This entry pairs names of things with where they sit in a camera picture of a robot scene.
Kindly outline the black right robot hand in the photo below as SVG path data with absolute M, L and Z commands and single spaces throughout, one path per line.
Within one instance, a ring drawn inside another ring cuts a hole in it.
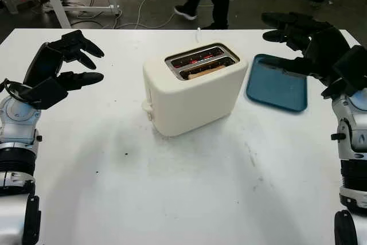
M 264 40 L 284 43 L 303 55 L 293 60 L 268 57 L 263 65 L 289 75 L 312 76 L 324 85 L 338 79 L 333 65 L 350 50 L 350 46 L 337 28 L 296 12 L 265 12 L 261 14 L 261 20 L 274 28 L 263 34 Z

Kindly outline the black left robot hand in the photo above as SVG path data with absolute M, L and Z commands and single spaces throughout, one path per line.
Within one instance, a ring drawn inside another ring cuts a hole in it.
M 60 40 L 54 42 L 45 42 L 32 60 L 23 83 L 29 87 L 35 87 L 42 81 L 51 78 L 67 91 L 79 90 L 83 86 L 96 84 L 102 81 L 104 76 L 94 72 L 96 65 L 86 53 L 97 58 L 104 56 L 103 51 L 85 38 L 81 30 L 64 34 Z M 93 72 L 59 72 L 63 63 L 73 61 L 78 61 Z

